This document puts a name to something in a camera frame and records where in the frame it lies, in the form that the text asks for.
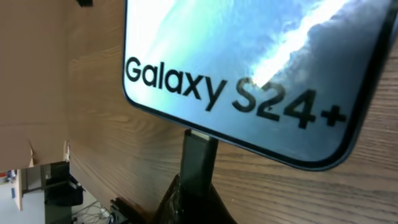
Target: wood grain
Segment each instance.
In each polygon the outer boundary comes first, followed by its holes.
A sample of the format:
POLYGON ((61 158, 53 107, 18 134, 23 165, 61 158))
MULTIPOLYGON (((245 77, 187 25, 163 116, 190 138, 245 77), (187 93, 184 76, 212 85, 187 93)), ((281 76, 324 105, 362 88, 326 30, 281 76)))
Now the wood grain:
MULTIPOLYGON (((178 173, 184 129, 124 99, 124 3, 94 5, 68 3, 71 173, 102 203, 151 213, 178 173)), ((398 223, 398 45, 344 164, 305 172, 221 143, 213 183, 238 223, 398 223)))

